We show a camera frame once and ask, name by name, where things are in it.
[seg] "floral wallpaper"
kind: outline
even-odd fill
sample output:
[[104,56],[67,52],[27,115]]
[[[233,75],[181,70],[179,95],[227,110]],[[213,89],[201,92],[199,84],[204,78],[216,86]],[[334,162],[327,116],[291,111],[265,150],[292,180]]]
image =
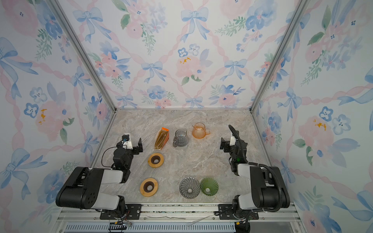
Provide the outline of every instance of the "floral wallpaper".
[[373,232],[372,10],[311,0],[255,109],[308,233]]
[[0,232],[50,232],[111,110],[43,0],[0,3]]
[[125,108],[250,107],[298,4],[59,2],[113,102]]

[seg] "measuring cup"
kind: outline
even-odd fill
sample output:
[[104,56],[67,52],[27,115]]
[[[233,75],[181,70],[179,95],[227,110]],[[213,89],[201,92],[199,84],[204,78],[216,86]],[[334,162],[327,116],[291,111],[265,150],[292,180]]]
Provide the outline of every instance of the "measuring cup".
[[210,134],[210,131],[206,130],[206,126],[203,123],[199,122],[193,126],[193,131],[192,131],[193,137],[201,139],[209,134]]
[[173,138],[173,147],[184,147],[189,142],[189,137],[187,136],[187,129],[178,129],[175,132],[175,137]]

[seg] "marble tabletop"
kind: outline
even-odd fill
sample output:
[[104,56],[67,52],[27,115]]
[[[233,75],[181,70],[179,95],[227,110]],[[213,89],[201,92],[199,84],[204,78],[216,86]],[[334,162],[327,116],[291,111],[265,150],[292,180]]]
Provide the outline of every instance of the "marble tabletop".
[[[211,134],[203,139],[194,138],[192,125],[197,122],[204,123]],[[122,195],[126,202],[231,202],[235,195],[249,193],[250,181],[233,174],[228,162],[229,153],[219,149],[221,137],[230,139],[229,124],[248,143],[248,161],[267,164],[248,110],[118,110],[96,167],[102,167],[102,153],[121,141],[124,133],[131,134],[134,146],[141,138],[144,152],[134,156],[126,183],[101,185],[100,191]],[[170,139],[159,151],[154,149],[154,143],[161,127],[170,130]],[[174,148],[173,137],[180,128],[188,130],[189,144]],[[105,153],[104,165],[113,163],[114,150],[109,149]],[[164,163],[159,168],[148,165],[149,156],[155,152],[164,156]],[[214,196],[200,192],[196,198],[187,199],[179,192],[180,182],[185,177],[194,177],[199,181],[212,177],[218,182],[219,191]],[[158,182],[158,190],[151,197],[140,193],[140,184],[146,178],[154,178]]]

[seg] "wooden coaster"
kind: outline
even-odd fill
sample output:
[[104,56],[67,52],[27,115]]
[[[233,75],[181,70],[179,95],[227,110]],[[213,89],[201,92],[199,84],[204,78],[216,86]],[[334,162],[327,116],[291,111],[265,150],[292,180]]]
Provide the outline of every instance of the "wooden coaster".
[[163,161],[164,158],[161,153],[153,153],[148,159],[148,164],[150,167],[157,168],[163,164]]
[[143,196],[153,196],[158,190],[158,182],[154,178],[147,178],[144,180],[140,185],[140,193]]

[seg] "mug handle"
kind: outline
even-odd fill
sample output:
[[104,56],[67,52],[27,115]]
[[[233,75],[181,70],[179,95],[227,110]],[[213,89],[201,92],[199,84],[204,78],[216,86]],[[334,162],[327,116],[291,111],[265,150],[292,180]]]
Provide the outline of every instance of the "mug handle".
[[177,142],[178,142],[178,138],[175,136],[175,137],[173,138],[172,146],[173,146],[173,147],[177,147],[177,145],[176,145]]

